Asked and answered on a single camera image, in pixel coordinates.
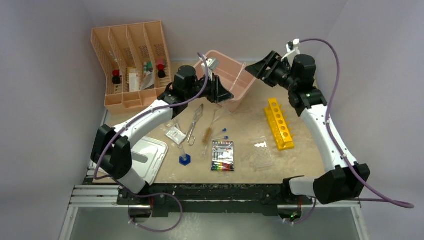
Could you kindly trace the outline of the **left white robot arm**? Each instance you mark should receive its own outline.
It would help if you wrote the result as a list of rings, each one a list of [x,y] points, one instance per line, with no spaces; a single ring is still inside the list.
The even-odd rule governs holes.
[[[149,107],[133,118],[119,124],[104,124],[96,133],[90,159],[96,164],[95,173],[99,169],[107,176],[125,187],[129,197],[138,205],[146,203],[150,183],[138,173],[133,166],[132,147],[144,136],[161,124],[164,124],[182,113],[188,104],[199,98],[207,98],[218,104],[234,98],[234,95],[221,83],[218,75],[205,75],[198,79],[196,75],[188,77],[176,76]]]

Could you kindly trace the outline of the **pink plastic bin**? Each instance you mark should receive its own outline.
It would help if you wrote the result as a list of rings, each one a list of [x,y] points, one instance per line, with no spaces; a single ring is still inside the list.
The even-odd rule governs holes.
[[[219,51],[210,50],[204,57],[214,60],[210,69],[220,77],[223,87],[233,94],[232,99],[219,105],[234,113],[250,91],[256,78],[245,70],[245,63],[241,63]]]

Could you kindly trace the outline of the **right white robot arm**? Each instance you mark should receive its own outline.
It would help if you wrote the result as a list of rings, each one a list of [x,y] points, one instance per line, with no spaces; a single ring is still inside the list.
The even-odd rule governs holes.
[[[288,91],[290,105],[309,128],[321,155],[324,175],[283,180],[280,196],[288,204],[300,196],[314,197],[322,204],[357,198],[371,173],[367,164],[359,164],[352,156],[332,119],[326,115],[328,103],[314,86],[316,69],[315,59],[310,55],[298,54],[289,63],[275,51],[245,68],[268,86],[279,85]]]

